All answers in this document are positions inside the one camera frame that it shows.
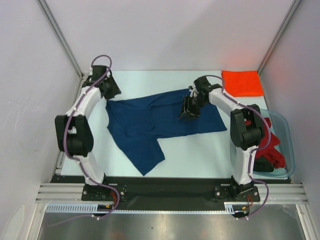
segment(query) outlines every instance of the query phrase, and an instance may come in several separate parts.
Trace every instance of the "gray floor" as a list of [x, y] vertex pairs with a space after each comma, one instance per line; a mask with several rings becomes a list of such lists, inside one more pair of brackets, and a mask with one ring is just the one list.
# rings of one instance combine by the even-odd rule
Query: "gray floor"
[[249, 220], [208, 214], [111, 214], [97, 221], [46, 213], [38, 240], [304, 240], [294, 205], [268, 205]]

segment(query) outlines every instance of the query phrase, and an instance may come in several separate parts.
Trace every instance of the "orange cloth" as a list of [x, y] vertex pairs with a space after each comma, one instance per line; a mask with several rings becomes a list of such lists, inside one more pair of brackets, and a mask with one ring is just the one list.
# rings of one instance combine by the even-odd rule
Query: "orange cloth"
[[222, 71], [224, 89], [234, 97], [263, 96], [257, 71]]

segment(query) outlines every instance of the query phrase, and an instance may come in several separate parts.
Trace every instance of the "white table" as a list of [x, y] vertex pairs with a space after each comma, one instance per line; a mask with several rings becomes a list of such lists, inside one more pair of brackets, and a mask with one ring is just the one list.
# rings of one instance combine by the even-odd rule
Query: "white table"
[[[221, 76], [220, 71], [114, 71], [115, 81], [122, 91], [113, 100], [145, 97], [173, 90], [185, 89], [202, 75]], [[211, 84], [221, 84], [217, 78], [208, 77]], [[240, 102], [257, 104], [267, 109], [263, 96], [237, 97]], [[108, 113], [102, 99], [88, 119], [93, 137], [93, 154], [107, 176], [141, 177], [126, 155], [117, 147], [107, 126]], [[230, 118], [219, 109], [225, 126], [230, 128]], [[230, 178], [233, 164], [230, 159], [230, 132], [211, 132], [182, 137], [158, 139], [165, 160], [146, 177], [176, 178]], [[79, 166], [67, 157], [61, 175], [83, 175]]]

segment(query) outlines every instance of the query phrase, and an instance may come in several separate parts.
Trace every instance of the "purple cable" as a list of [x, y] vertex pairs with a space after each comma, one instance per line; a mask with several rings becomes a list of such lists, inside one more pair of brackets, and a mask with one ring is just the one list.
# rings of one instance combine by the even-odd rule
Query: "purple cable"
[[[75, 108], [72, 110], [67, 122], [66, 122], [66, 125], [65, 125], [65, 129], [64, 129], [64, 135], [63, 135], [63, 149], [64, 149], [64, 152], [65, 152], [65, 155], [72, 159], [72, 160], [75, 160], [77, 162], [80, 162], [79, 165], [80, 165], [80, 168], [83, 172], [83, 175], [85, 177], [87, 177], [91, 182], [101, 186], [101, 187], [104, 187], [104, 188], [107, 188], [107, 189], [110, 189], [112, 191], [115, 192], [116, 194], [116, 203], [114, 204], [114, 207], [107, 213], [105, 214], [104, 216], [101, 216], [101, 217], [96, 217], [96, 219], [105, 219], [109, 214], [111, 214], [118, 206], [119, 204], [119, 201], [120, 201], [120, 195], [119, 195], [119, 192], [117, 191], [117, 189], [115, 189], [114, 187], [111, 187], [111, 186], [108, 186], [108, 185], [105, 185], [105, 184], [102, 184], [102, 183], [99, 183], [95, 180], [93, 180], [89, 174], [86, 172], [81, 160], [77, 157], [73, 157], [73, 156], [70, 156], [69, 152], [68, 152], [68, 147], [67, 147], [67, 136], [68, 136], [68, 129], [69, 129], [69, 126], [70, 126], [70, 123], [71, 123], [71, 120], [72, 120], [72, 117], [75, 115], [77, 109], [79, 108], [79, 106], [81, 105], [82, 101], [84, 100], [85, 96], [87, 95], [88, 92], [90, 92], [91, 89], [93, 89], [99, 82], [101, 82], [106, 76], [107, 74], [109, 73], [110, 69], [111, 69], [111, 66], [112, 66], [112, 59], [110, 56], [108, 55], [105, 55], [105, 54], [102, 54], [102, 55], [99, 55], [97, 57], [95, 57], [91, 63], [91, 68], [93, 67], [95, 61], [101, 57], [106, 57], [109, 59], [110, 61], [110, 64], [109, 64], [109, 67], [107, 68], [105, 74], [103, 74], [95, 83], [93, 83], [83, 94], [82, 96], [80, 97], [79, 101], [77, 102], [77, 104], [75, 105]], [[60, 221], [60, 222], [57, 222], [57, 223], [54, 223], [52, 225], [49, 225], [49, 227], [54, 227], [54, 226], [57, 226], [57, 225], [60, 225], [60, 224], [64, 224], [64, 223], [67, 223], [69, 221], [72, 221], [72, 220], [75, 220], [75, 219], [79, 219], [79, 218], [83, 218], [83, 217], [91, 217], [92, 214], [83, 214], [83, 215], [79, 215], [79, 216], [75, 216], [75, 217], [72, 217], [72, 218], [69, 218], [69, 219], [66, 219], [66, 220], [63, 220], [63, 221]]]
[[251, 152], [250, 152], [250, 157], [249, 157], [249, 164], [248, 164], [248, 172], [247, 172], [247, 173], [248, 173], [248, 175], [249, 175], [249, 178], [250, 178], [253, 182], [255, 182], [255, 183], [263, 184], [263, 185], [265, 186], [265, 188], [266, 188], [266, 195], [265, 195], [265, 199], [264, 199], [263, 203], [260, 205], [260, 207], [259, 207], [256, 211], [250, 213], [248, 216], [254, 215], [255, 213], [257, 213], [257, 212], [266, 204], [266, 202], [267, 202], [267, 200], [268, 200], [268, 197], [269, 197], [269, 187], [268, 187], [268, 185], [267, 185], [264, 181], [254, 179], [254, 178], [252, 177], [252, 173], [251, 173], [252, 153], [253, 153], [254, 151], [258, 151], [258, 150], [265, 149], [266, 147], [269, 146], [270, 141], [271, 141], [271, 131], [270, 131], [270, 127], [269, 127], [267, 121], [265, 120], [265, 118], [264, 118], [257, 110], [253, 109], [253, 108], [250, 107], [250, 106], [247, 106], [247, 105], [244, 105], [244, 104], [242, 104], [242, 103], [240, 103], [240, 102], [237, 102], [235, 99], [233, 99], [232, 97], [230, 97], [228, 94], [226, 94], [226, 93], [224, 92], [224, 90], [225, 90], [225, 80], [224, 80], [222, 77], [216, 76], [216, 75], [211, 75], [211, 74], [203, 75], [202, 77], [213, 77], [213, 78], [220, 79], [220, 80], [222, 81], [221, 92], [222, 92], [223, 96], [225, 96], [227, 99], [229, 99], [229, 100], [232, 101], [233, 103], [237, 104], [238, 106], [253, 111], [253, 112], [262, 120], [263, 124], [266, 126], [266, 129], [267, 129], [267, 132], [268, 132], [268, 140], [266, 141], [266, 144], [265, 144], [264, 146], [262, 146], [262, 147], [256, 147], [256, 148], [254, 148], [254, 149], [251, 150]]

